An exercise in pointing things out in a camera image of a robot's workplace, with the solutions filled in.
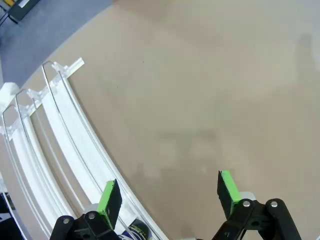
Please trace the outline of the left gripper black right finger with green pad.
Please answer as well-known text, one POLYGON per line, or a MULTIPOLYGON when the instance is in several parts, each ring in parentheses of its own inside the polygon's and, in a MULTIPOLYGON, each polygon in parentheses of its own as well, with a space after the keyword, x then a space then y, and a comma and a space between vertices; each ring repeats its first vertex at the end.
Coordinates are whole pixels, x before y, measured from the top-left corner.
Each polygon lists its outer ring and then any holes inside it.
POLYGON ((247 231, 257 231, 262 240, 302 240, 283 200, 262 204, 241 196, 228 170, 218 172, 217 195, 226 221, 212 240, 243 240, 247 231))

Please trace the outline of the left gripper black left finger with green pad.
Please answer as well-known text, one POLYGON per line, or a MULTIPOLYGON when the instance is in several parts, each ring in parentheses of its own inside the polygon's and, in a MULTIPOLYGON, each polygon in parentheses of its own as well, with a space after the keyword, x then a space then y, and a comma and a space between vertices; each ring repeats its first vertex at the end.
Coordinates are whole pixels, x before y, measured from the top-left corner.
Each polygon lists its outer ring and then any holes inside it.
POLYGON ((115 226, 122 205, 118 181, 109 180, 95 210, 75 219, 70 215, 60 216, 54 225, 49 240, 120 240, 115 226))

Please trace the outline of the black soda can lime circle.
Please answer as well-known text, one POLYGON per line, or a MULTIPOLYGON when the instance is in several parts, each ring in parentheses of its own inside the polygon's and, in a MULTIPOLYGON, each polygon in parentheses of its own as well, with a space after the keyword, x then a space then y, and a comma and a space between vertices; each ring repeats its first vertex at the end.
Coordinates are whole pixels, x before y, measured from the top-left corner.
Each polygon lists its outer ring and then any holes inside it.
POLYGON ((138 218, 128 225, 118 237, 120 240, 153 240, 149 227, 138 218))

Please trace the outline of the black object with white marks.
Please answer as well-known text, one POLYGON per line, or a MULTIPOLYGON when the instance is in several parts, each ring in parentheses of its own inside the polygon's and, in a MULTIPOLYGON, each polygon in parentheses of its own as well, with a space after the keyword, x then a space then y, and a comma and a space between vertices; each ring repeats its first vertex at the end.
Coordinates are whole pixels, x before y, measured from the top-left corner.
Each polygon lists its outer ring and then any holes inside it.
POLYGON ((0 240, 24 240, 2 193, 0 193, 0 240))

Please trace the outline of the white cloth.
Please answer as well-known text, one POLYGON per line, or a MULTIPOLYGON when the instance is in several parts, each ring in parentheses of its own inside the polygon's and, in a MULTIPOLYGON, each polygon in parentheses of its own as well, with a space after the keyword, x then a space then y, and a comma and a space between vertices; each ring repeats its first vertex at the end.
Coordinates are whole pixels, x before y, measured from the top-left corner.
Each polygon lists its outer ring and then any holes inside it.
POLYGON ((19 86, 14 82, 5 82, 3 84, 0 89, 0 113, 9 106, 19 89, 19 86))

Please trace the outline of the black equipment case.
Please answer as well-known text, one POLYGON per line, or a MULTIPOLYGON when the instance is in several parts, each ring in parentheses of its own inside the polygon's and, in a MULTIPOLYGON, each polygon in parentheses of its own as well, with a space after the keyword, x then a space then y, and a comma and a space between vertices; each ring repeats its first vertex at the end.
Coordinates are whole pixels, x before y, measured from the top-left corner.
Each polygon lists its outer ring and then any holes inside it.
POLYGON ((0 0, 0 26, 10 19, 18 24, 40 0, 0 0))

